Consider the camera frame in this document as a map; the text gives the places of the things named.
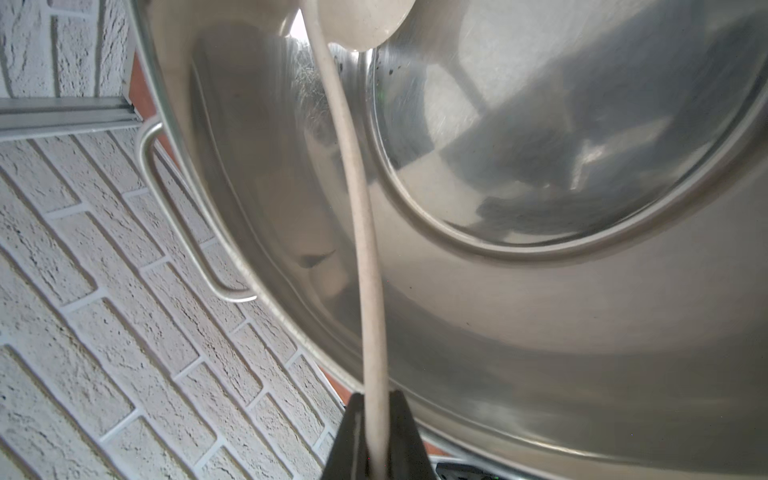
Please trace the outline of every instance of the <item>metal handle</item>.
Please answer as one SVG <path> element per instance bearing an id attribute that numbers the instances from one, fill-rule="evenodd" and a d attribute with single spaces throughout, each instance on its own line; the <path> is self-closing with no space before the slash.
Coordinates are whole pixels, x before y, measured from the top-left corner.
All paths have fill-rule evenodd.
<path id="1" fill-rule="evenodd" d="M 162 130 L 163 121 L 160 117 L 155 115 L 144 122 L 138 133 L 136 158 L 139 161 L 141 173 L 147 181 L 149 191 L 152 192 L 155 199 L 160 204 L 160 209 L 162 210 L 163 215 L 165 215 L 170 222 L 170 225 L 174 228 L 174 232 L 176 232 L 181 244 L 192 259 L 192 263 L 194 263 L 200 271 L 203 280 L 205 280 L 205 283 L 211 290 L 213 290 L 216 296 L 222 300 L 233 303 L 255 300 L 256 294 L 252 290 L 233 290 L 221 283 L 217 275 L 210 268 L 210 264 L 208 263 L 208 260 L 205 259 L 200 246 L 194 241 L 189 227 L 182 221 L 179 210 L 171 203 L 168 190 L 166 190 L 163 185 L 160 173 L 157 171 L 157 167 L 152 161 L 151 155 L 152 145 Z"/>

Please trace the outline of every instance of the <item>metal pot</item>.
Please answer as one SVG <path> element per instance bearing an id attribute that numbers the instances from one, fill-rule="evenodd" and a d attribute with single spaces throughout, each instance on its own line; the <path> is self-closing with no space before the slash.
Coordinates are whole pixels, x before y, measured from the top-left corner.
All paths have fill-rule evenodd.
<path id="1" fill-rule="evenodd" d="M 358 389 L 348 198 L 301 16 L 130 6 L 162 129 L 253 292 L 190 252 Z M 392 386 L 426 435 L 505 475 L 768 473 L 767 3 L 419 1 L 380 48 L 334 53 Z"/>

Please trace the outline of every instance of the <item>white brick wall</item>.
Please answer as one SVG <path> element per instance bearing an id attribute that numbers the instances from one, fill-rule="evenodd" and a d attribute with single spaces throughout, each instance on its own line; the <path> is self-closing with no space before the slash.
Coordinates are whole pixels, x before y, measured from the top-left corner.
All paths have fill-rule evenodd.
<path id="1" fill-rule="evenodd" d="M 122 0 L 1 0 L 0 98 L 120 97 Z"/>
<path id="2" fill-rule="evenodd" d="M 0 476 L 318 478 L 342 407 L 258 301 L 207 290 L 128 156 L 135 133 L 0 143 Z"/>

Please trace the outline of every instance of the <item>brick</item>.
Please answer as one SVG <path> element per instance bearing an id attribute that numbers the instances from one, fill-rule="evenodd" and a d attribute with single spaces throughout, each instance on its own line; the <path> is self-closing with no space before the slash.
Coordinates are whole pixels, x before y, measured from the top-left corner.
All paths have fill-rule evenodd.
<path id="1" fill-rule="evenodd" d="M 142 418 L 121 430 L 105 448 L 115 457 L 121 458 L 141 478 L 191 480 L 179 461 Z"/>
<path id="2" fill-rule="evenodd" d="M 106 136 L 103 132 L 96 135 Z M 71 137 L 42 138 L 37 142 L 75 191 L 91 205 L 96 218 L 135 265 L 144 266 L 163 256 L 123 200 L 99 175 Z"/>
<path id="3" fill-rule="evenodd" d="M 5 54 L 9 94 L 13 98 L 53 97 L 50 45 L 41 34 L 48 27 L 40 2 L 0 2 L 0 45 Z"/>
<path id="4" fill-rule="evenodd" d="M 201 480 L 248 480 L 250 477 L 226 449 L 219 449 L 200 471 L 200 478 Z"/>
<path id="5" fill-rule="evenodd" d="M 48 5 L 61 10 L 89 13 L 93 8 L 93 0 L 48 0 Z"/>
<path id="6" fill-rule="evenodd" d="M 5 77 L 5 69 L 0 68 L 0 98 L 10 98 L 11 94 L 8 92 L 8 79 Z"/>
<path id="7" fill-rule="evenodd" d="M 325 463 L 328 461 L 328 455 L 331 454 L 333 448 L 333 442 L 336 439 L 330 433 L 326 435 L 323 441 L 317 447 L 317 455 L 320 457 L 320 461 Z"/>
<path id="8" fill-rule="evenodd" d="M 214 233 L 208 228 L 208 224 L 203 220 L 197 207 L 192 204 L 192 200 L 187 194 L 186 189 L 182 189 L 181 185 L 179 185 L 174 176 L 170 174 L 168 167 L 160 160 L 158 155 L 154 155 L 154 162 L 157 165 L 157 171 L 160 172 L 163 185 L 168 189 L 170 197 L 174 199 L 174 204 L 176 204 L 180 212 L 183 212 L 184 222 L 190 228 L 192 237 L 198 243 L 213 238 Z"/>
<path id="9" fill-rule="evenodd" d="M 31 475 L 17 465 L 13 452 L 0 449 L 0 472 L 5 480 L 34 480 Z"/>
<path id="10" fill-rule="evenodd" d="M 174 265 L 180 276 L 192 287 L 192 290 L 208 307 L 222 328 L 229 332 L 235 326 L 240 325 L 244 320 L 243 314 L 234 304 L 224 302 L 210 291 L 208 285 L 203 281 L 203 277 L 200 276 L 200 272 L 197 271 L 179 244 L 176 234 L 171 231 L 168 220 L 163 217 L 154 198 L 151 195 L 140 195 L 129 198 L 128 204 L 152 236 L 163 246 L 165 252 L 174 259 Z M 182 215 L 184 218 L 188 218 L 190 212 L 182 212 Z"/>
<path id="11" fill-rule="evenodd" d="M 237 354 L 230 341 L 216 327 L 214 320 L 195 295 L 169 264 L 163 264 L 145 274 L 152 290 L 174 314 L 176 321 L 208 357 L 209 364 L 219 373 L 237 398 L 247 405 L 261 390 L 261 384 Z"/>
<path id="12" fill-rule="evenodd" d="M 290 473 L 257 434 L 251 420 L 237 408 L 207 366 L 200 365 L 179 381 L 198 407 L 229 439 L 245 469 L 259 479 L 288 480 Z"/>
<path id="13" fill-rule="evenodd" d="M 0 304 L 2 333 L 13 338 L 36 372 L 44 374 L 45 383 L 55 386 L 86 430 L 103 435 L 131 412 L 133 406 L 93 356 L 3 255 Z"/>
<path id="14" fill-rule="evenodd" d="M 267 350 L 251 325 L 245 326 L 233 335 L 235 345 L 240 349 L 250 368 L 268 385 L 280 407 L 289 412 L 291 421 L 309 444 L 320 437 L 323 423 L 290 381 L 283 367 Z"/>
<path id="15" fill-rule="evenodd" d="M 344 415 L 343 411 L 339 404 L 333 400 L 333 394 L 317 378 L 309 362 L 300 356 L 288 368 L 288 371 L 328 427 L 334 432 L 338 430 Z"/>
<path id="16" fill-rule="evenodd" d="M 192 345 L 123 261 L 90 214 L 63 218 L 56 227 L 69 239 L 78 258 L 106 286 L 121 312 L 172 374 L 197 357 Z"/>
<path id="17" fill-rule="evenodd" d="M 237 269 L 232 263 L 232 260 L 227 255 L 227 252 L 224 251 L 224 247 L 221 246 L 221 243 L 216 241 L 205 248 L 203 252 L 205 253 L 205 257 L 208 259 L 210 267 L 214 270 L 216 275 L 218 275 L 219 279 L 221 279 L 221 282 L 224 285 L 228 285 L 236 289 L 247 288 L 245 282 L 243 282 L 243 279 L 240 276 L 240 273 L 237 272 Z M 235 316 L 221 317 L 219 319 L 219 321 L 221 321 L 222 328 L 224 328 L 224 330 L 227 332 L 231 332 L 235 327 L 240 325 L 241 320 L 245 318 L 242 310 L 237 311 L 238 314 Z"/>
<path id="18" fill-rule="evenodd" d="M 98 96 L 123 95 L 123 66 L 127 59 L 128 19 L 122 0 L 104 0 Z"/>
<path id="19" fill-rule="evenodd" d="M 270 346 L 275 356 L 281 362 L 287 362 L 296 352 L 296 345 L 293 344 L 286 330 L 269 309 L 259 299 L 253 302 L 240 303 L 239 307 L 248 318 L 253 320 L 259 335 Z"/>
<path id="20" fill-rule="evenodd" d="M 0 243 L 32 280 L 58 304 L 70 303 L 94 290 L 91 281 L 0 175 Z"/>
<path id="21" fill-rule="evenodd" d="M 259 400 L 253 408 L 253 416 L 262 425 L 263 432 L 283 451 L 294 473 L 302 478 L 320 478 L 322 468 L 317 458 L 269 395 Z"/>
<path id="22" fill-rule="evenodd" d="M 96 23 L 84 18 L 51 17 L 59 97 L 92 97 Z"/>
<path id="23" fill-rule="evenodd" d="M 0 351 L 0 436 L 41 478 L 117 478 L 15 356 Z"/>
<path id="24" fill-rule="evenodd" d="M 134 149 L 136 145 L 136 135 L 138 132 L 138 128 L 118 128 L 117 130 L 112 130 L 109 132 L 109 134 L 112 135 L 112 138 L 114 138 L 115 142 L 118 144 L 118 147 L 120 147 L 123 153 L 126 154 L 128 158 L 134 162 L 134 165 L 137 169 L 138 166 L 136 165 L 136 159 L 134 158 Z"/>
<path id="25" fill-rule="evenodd" d="M 50 212 L 78 203 L 28 141 L 0 142 L 0 166 L 41 212 Z"/>
<path id="26" fill-rule="evenodd" d="M 194 463 L 210 448 L 216 441 L 213 432 L 154 365 L 111 304 L 92 303 L 73 312 L 70 321 L 107 373 L 141 402 L 186 460 Z"/>
<path id="27" fill-rule="evenodd" d="M 118 192 L 124 194 L 144 186 L 133 161 L 123 154 L 106 132 L 79 134 L 75 137 Z"/>

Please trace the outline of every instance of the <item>stainless steel pot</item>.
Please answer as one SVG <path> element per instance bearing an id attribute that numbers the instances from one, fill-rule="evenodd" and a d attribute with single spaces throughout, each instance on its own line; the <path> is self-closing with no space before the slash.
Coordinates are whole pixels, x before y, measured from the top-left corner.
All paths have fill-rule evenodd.
<path id="1" fill-rule="evenodd" d="M 205 217 L 359 388 L 346 186 L 300 15 L 130 5 Z M 423 1 L 375 51 L 334 52 L 392 385 L 427 435 L 506 475 L 768 473 L 767 3 Z"/>

